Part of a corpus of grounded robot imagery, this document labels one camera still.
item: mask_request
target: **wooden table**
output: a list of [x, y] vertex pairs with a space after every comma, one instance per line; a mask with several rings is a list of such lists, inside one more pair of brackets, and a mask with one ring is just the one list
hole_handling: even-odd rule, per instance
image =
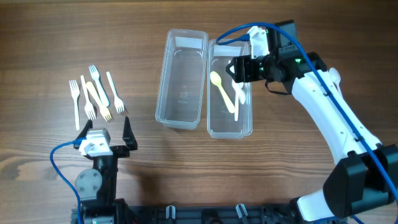
[[[303, 47], [339, 70], [345, 100], [388, 145], [398, 143], [397, 8], [372, 0], [1, 5], [0, 223], [69, 222], [76, 198], [49, 153], [79, 133], [68, 80], [91, 80], [91, 64], [113, 74], [139, 143], [119, 161], [117, 197], [129, 205], [288, 202], [320, 189], [334, 167], [323, 136], [292, 96], [270, 94], [262, 82], [252, 86], [254, 131], [247, 138], [210, 138], [205, 97], [196, 130], [155, 120], [167, 31], [203, 30], [215, 39], [247, 22], [295, 19]], [[112, 123], [98, 118], [94, 126], [122, 144], [123, 117], [111, 112]], [[73, 183], [92, 166], [72, 147], [55, 159]], [[359, 217], [392, 223], [396, 213], [390, 205]]]

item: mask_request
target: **robotic arm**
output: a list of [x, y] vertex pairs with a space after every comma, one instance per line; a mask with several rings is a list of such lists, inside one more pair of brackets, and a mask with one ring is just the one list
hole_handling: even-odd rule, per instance
[[[297, 40], [293, 21], [278, 23], [276, 27]], [[232, 59], [226, 72], [236, 83], [266, 80], [268, 88], [269, 82], [281, 82], [286, 93], [270, 92], [291, 94], [304, 106], [326, 139], [336, 164], [323, 189], [291, 201], [290, 204], [300, 212], [292, 215], [293, 222], [333, 216], [344, 218], [392, 203], [392, 189], [365, 144], [374, 151], [395, 189], [398, 175], [393, 171], [398, 168], [398, 148], [396, 145], [383, 146], [364, 127], [338, 92], [321, 58], [316, 53], [307, 54], [322, 80], [314, 74], [298, 47], [274, 29], [254, 26], [237, 40], [251, 42], [251, 55]]]

